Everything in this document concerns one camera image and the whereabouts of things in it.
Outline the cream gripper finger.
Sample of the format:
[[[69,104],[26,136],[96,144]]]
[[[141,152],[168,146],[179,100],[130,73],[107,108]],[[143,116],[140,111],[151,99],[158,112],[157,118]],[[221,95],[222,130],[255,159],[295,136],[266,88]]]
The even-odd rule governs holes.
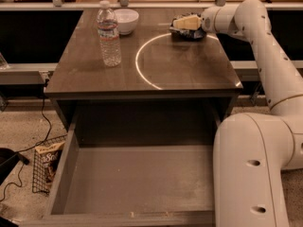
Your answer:
[[[189,15],[180,19],[176,19],[172,22],[175,28],[197,30],[201,26],[201,18],[196,15]]]

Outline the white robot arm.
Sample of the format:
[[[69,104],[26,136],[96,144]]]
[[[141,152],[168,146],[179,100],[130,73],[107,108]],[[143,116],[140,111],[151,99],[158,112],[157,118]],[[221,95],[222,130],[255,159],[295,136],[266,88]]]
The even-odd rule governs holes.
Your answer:
[[[201,27],[251,45],[270,108],[268,114],[233,114],[217,129],[216,227],[289,227],[281,171],[303,167],[303,78],[274,37],[259,0],[204,9]]]

